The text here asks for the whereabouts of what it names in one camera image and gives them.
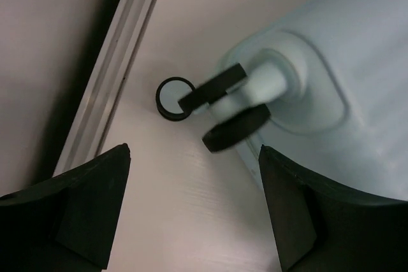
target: white tabletop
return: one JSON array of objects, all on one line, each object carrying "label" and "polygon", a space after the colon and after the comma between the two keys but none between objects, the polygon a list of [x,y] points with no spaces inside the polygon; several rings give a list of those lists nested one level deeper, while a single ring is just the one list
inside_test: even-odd
[{"label": "white tabletop", "polygon": [[109,271],[280,271],[265,197],[234,150],[210,154],[206,114],[169,122],[155,91],[194,84],[239,40],[306,0],[157,0],[104,151],[132,162]]}]

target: black o-ring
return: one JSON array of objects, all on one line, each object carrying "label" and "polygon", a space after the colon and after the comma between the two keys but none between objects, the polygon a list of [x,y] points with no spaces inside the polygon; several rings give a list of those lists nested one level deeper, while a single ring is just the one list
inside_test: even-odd
[{"label": "black o-ring", "polygon": [[180,99],[178,105],[180,105],[183,111],[191,113],[205,103],[212,104],[224,97],[229,88],[241,82],[246,77],[247,74],[242,66],[235,64]]},{"label": "black o-ring", "polygon": [[269,118],[270,112],[266,104],[248,108],[209,130],[202,138],[203,142],[212,153],[223,151],[248,138]]},{"label": "black o-ring", "polygon": [[186,83],[188,86],[190,86],[191,90],[195,90],[196,88],[189,80],[186,80],[185,78],[182,78],[180,76],[173,76],[161,82],[159,87],[156,90],[156,107],[160,115],[162,115],[165,119],[170,120],[170,121],[181,121],[181,120],[186,119],[188,116],[190,116],[191,112],[183,110],[183,113],[172,113],[166,110],[160,101],[160,92],[162,88],[171,81],[182,81]]}]

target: white wooden surface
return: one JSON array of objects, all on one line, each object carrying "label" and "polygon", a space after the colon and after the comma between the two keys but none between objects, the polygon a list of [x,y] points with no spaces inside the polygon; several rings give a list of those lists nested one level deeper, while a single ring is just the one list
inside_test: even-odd
[{"label": "white wooden surface", "polygon": [[212,155],[208,115],[169,122],[154,94],[170,76],[193,83],[239,40],[306,0],[158,0],[104,150],[132,163],[109,271],[280,271],[263,193],[234,150]]}]

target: black plastic piece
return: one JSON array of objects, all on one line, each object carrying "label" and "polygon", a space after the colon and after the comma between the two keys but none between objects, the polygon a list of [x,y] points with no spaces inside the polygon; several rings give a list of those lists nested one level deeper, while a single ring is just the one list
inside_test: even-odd
[{"label": "black plastic piece", "polygon": [[259,165],[283,271],[407,271],[408,202],[352,189],[270,147]]},{"label": "black plastic piece", "polygon": [[210,152],[223,151],[248,138],[269,118],[270,112],[265,104],[248,108],[209,130],[204,135],[203,142]]},{"label": "black plastic piece", "polygon": [[218,99],[224,97],[227,94],[226,91],[228,89],[238,84],[246,77],[247,74],[242,66],[235,64],[204,84],[201,84],[196,90],[180,99],[178,105],[180,105],[182,110],[186,113],[191,113],[206,103],[212,104]]},{"label": "black plastic piece", "polygon": [[156,90],[156,107],[157,110],[159,111],[160,115],[162,115],[165,119],[170,120],[170,121],[181,121],[186,119],[188,116],[191,115],[191,111],[183,111],[182,113],[172,113],[168,110],[166,110],[166,108],[164,108],[164,106],[162,105],[161,101],[160,101],[160,92],[161,89],[169,82],[171,81],[181,81],[186,83],[188,86],[190,86],[191,90],[194,90],[195,87],[194,85],[187,79],[182,78],[180,76],[173,76],[171,78],[166,79],[165,81],[161,82],[159,87]]},{"label": "black plastic piece", "polygon": [[0,270],[106,269],[129,174],[127,145],[0,197]]}]

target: white wall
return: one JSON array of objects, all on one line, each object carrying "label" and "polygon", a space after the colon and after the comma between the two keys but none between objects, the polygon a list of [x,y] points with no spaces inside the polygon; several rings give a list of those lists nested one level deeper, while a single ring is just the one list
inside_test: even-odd
[{"label": "white wall", "polygon": [[58,150],[44,142],[64,131],[47,140],[45,131],[62,99],[81,89],[73,78],[104,1],[0,0],[0,196],[41,177],[44,150],[55,159]]}]

